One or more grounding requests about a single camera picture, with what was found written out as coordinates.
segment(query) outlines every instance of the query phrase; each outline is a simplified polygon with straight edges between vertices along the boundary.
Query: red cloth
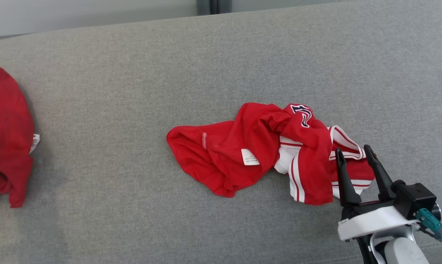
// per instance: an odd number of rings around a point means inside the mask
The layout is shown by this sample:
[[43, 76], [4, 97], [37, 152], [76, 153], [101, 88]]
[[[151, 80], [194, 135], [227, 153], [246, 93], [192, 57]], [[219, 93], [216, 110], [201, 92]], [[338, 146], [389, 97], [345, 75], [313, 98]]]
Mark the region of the red cloth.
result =
[[[331, 202], [336, 169], [330, 168], [330, 130], [305, 105], [290, 104], [282, 110], [273, 104], [246, 103], [234, 121], [175, 127], [167, 142], [184, 172], [215, 194], [233, 197], [275, 165], [280, 136], [302, 144], [296, 164], [301, 164], [300, 181], [308, 194], [305, 203]], [[242, 149], [259, 164], [244, 164]]]
[[21, 207], [32, 169], [33, 119], [15, 80], [0, 68], [0, 194]]

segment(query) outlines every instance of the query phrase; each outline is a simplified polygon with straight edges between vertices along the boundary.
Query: white fabric patch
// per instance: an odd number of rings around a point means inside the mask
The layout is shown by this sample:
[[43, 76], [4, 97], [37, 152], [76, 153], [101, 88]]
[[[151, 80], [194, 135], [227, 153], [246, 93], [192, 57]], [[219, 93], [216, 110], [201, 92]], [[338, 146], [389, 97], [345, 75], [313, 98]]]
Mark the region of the white fabric patch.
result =
[[244, 159], [244, 165], [252, 166], [252, 165], [260, 165], [260, 162], [256, 159], [256, 157], [252, 154], [252, 152], [246, 148], [241, 149], [242, 158]]
[[35, 148], [38, 145], [38, 142], [40, 142], [40, 135], [33, 134], [33, 142], [32, 142], [32, 146], [30, 147], [30, 152], [28, 154], [30, 154], [33, 150], [35, 150]]

